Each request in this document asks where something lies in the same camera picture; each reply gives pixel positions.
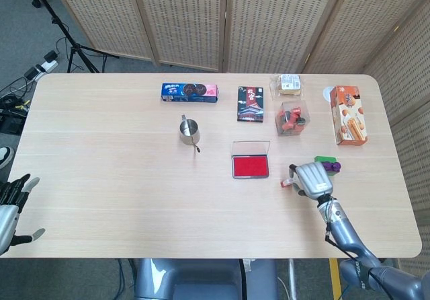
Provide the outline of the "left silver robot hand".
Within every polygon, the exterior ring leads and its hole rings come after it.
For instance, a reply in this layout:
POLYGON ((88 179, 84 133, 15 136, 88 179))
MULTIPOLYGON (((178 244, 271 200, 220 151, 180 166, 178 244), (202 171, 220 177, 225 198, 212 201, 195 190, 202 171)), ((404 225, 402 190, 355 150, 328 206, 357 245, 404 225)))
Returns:
POLYGON ((8 252, 10 247, 39 239, 46 231, 40 228, 30 235, 16 235, 19 217, 28 196, 40 181, 39 177, 30 180, 30 176, 26 174, 12 182, 1 183, 1 255, 8 252))

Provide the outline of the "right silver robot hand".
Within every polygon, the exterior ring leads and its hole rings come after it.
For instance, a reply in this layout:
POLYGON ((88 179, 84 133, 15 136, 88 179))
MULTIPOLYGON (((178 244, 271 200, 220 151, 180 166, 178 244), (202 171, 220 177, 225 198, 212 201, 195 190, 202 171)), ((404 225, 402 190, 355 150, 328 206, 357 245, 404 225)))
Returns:
POLYGON ((291 179, 298 178, 298 184, 293 187, 300 196, 307 196, 317 200, 322 196, 330 196, 333 193, 333 184, 321 162, 306 163, 303 165, 289 166, 291 179))

